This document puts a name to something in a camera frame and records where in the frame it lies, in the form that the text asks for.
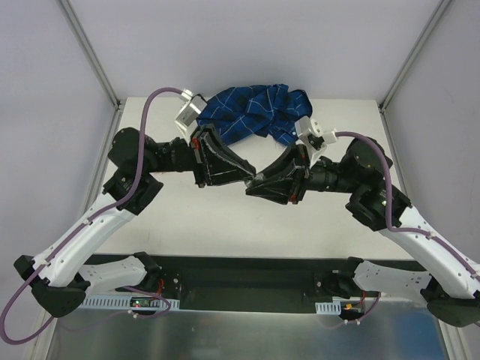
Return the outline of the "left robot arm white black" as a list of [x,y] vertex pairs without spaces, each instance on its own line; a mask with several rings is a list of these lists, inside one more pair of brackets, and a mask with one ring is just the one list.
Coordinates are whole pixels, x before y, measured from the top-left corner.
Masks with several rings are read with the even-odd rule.
[[251,180],[254,166],[221,141],[211,125],[198,127],[192,139],[155,142],[132,127],[120,130],[108,154],[117,167],[89,210],[69,234],[36,256],[20,256],[14,267],[29,281],[37,303],[61,318],[88,297],[133,287],[146,293],[160,289],[160,266],[145,252],[117,262],[86,265],[90,256],[117,230],[133,220],[160,193],[155,173],[191,172],[198,187]]

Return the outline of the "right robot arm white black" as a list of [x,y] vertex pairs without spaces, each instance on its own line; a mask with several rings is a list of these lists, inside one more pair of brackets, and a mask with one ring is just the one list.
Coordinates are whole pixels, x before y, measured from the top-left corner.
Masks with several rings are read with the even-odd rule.
[[297,204],[308,191],[349,194],[346,210],[361,225],[392,240],[423,269],[407,271],[350,257],[321,280],[325,292],[348,299],[359,291],[389,294],[425,306],[455,327],[479,324],[479,264],[469,260],[422,217],[392,184],[392,161],[374,139],[358,133],[341,161],[321,154],[347,132],[306,136],[247,183],[245,193]]

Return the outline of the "blue plaid shirt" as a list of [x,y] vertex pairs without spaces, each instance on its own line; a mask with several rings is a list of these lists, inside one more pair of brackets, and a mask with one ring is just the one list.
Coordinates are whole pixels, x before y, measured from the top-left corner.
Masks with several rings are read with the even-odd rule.
[[272,137],[288,146],[294,143],[295,123],[310,117],[313,107],[303,90],[289,90],[288,85],[251,85],[225,89],[207,100],[196,118],[198,125],[213,125],[227,145],[250,135]]

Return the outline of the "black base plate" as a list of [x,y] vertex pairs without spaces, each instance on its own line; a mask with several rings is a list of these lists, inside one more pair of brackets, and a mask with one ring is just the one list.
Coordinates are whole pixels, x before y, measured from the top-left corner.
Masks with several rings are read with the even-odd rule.
[[341,280],[343,259],[154,256],[157,283],[182,310],[312,314],[317,302],[363,295]]

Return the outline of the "left aluminium frame post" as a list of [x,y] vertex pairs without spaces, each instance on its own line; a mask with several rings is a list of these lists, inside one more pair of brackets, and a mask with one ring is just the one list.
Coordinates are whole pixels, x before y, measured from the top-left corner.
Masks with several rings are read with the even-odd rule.
[[88,65],[96,77],[100,87],[107,96],[113,108],[118,110],[122,105],[122,100],[114,90],[113,85],[107,76],[107,72],[105,71],[104,66],[101,64],[101,61],[98,58],[98,55],[92,46],[89,36],[83,28],[83,25],[80,22],[73,5],[68,0],[56,0],[55,3],[58,5],[59,10],[64,16],[71,33],[75,37],[79,48],[81,49],[85,60],[88,62]]

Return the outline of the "aluminium frame post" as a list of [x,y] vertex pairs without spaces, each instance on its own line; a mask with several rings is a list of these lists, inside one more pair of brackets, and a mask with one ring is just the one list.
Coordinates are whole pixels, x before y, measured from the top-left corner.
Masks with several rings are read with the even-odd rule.
[[79,48],[81,49],[85,60],[88,62],[88,65],[96,77],[100,87],[107,96],[113,108],[118,110],[122,105],[122,100],[114,90],[113,85],[107,76],[107,72],[105,71],[104,66],[101,64],[101,61],[98,58],[98,55],[92,46],[89,36],[83,28],[83,25],[80,22],[73,5],[68,0],[56,0],[55,3],[58,5],[59,10],[64,16],[71,33],[75,37]]
[[378,109],[380,114],[384,114],[388,109],[390,103],[393,101],[395,95],[398,93],[404,80],[407,78],[409,72],[413,69],[417,58],[421,55],[424,48],[427,46],[428,41],[431,39],[436,28],[448,12],[449,8],[454,4],[453,0],[441,0],[438,1],[432,14],[429,16],[426,24],[417,37],[412,49],[409,51],[407,57],[404,59],[399,71],[394,77],[387,92],[383,96],[382,100],[378,103]]

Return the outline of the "right aluminium frame post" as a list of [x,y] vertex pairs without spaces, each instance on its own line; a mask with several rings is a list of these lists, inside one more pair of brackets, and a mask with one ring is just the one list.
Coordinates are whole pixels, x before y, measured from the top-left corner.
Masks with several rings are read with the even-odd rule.
[[390,103],[393,101],[395,95],[398,93],[404,80],[407,78],[409,72],[413,69],[417,58],[421,55],[424,48],[427,46],[428,41],[431,39],[436,28],[448,12],[449,8],[454,4],[453,0],[441,0],[438,1],[432,14],[429,16],[426,24],[417,37],[412,49],[409,51],[407,57],[404,59],[399,71],[394,77],[387,92],[383,96],[382,100],[378,103],[378,109],[380,114],[384,114],[388,109]]

